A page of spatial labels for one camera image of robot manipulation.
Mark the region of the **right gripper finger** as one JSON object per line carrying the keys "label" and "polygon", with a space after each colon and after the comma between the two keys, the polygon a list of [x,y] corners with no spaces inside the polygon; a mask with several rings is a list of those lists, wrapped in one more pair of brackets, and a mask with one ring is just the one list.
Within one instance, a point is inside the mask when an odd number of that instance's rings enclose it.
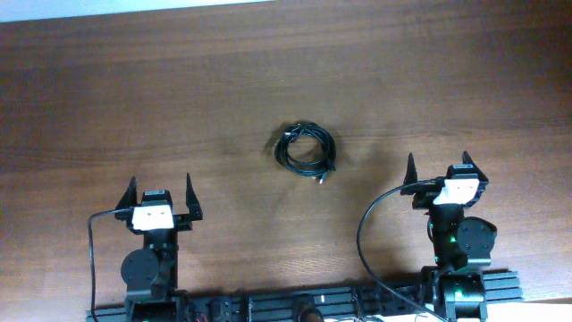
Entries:
{"label": "right gripper finger", "polygon": [[473,170],[477,173],[480,182],[488,182],[488,177],[480,170],[480,168],[475,164],[472,157],[467,151],[464,151],[461,156],[464,165],[471,165]]}
{"label": "right gripper finger", "polygon": [[418,182],[418,178],[417,178],[415,159],[414,159],[413,154],[409,153],[408,154],[407,170],[406,170],[406,174],[404,177],[403,184],[409,185],[409,184],[413,184],[413,183],[417,183],[417,182]]}

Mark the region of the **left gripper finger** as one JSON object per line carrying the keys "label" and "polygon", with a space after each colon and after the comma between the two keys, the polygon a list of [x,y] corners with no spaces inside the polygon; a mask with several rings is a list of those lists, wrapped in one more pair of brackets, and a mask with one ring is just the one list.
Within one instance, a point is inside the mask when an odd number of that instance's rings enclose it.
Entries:
{"label": "left gripper finger", "polygon": [[198,221],[203,219],[203,211],[198,201],[198,197],[194,192],[190,174],[186,177],[186,201],[185,204],[189,210],[189,220]]}
{"label": "left gripper finger", "polygon": [[116,205],[116,210],[126,209],[134,207],[138,204],[137,202],[137,180],[135,176],[130,178],[130,182],[127,190],[122,195],[120,201]]}

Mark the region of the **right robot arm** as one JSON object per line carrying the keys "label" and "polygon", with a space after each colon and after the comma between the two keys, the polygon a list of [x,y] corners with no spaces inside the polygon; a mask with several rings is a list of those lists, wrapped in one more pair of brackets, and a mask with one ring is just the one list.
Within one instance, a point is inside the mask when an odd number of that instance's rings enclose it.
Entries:
{"label": "right robot arm", "polygon": [[421,182],[415,159],[408,156],[400,189],[413,197],[412,208],[428,215],[427,234],[433,245],[433,266],[421,269],[416,300],[447,321],[488,318],[483,270],[492,263],[497,227],[476,216],[466,216],[489,183],[465,151],[461,163],[450,165],[444,176]]}

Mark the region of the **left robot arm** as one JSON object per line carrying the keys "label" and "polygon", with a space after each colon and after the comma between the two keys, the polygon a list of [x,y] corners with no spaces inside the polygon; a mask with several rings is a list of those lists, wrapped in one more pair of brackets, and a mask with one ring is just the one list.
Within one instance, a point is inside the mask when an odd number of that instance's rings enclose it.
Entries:
{"label": "left robot arm", "polygon": [[127,322],[190,322],[197,318],[189,293],[178,288],[178,234],[190,231],[194,221],[203,219],[189,175],[185,205],[188,211],[176,214],[168,190],[145,191],[139,197],[137,181],[132,178],[115,208],[114,217],[143,237],[143,246],[127,255],[121,266]]}

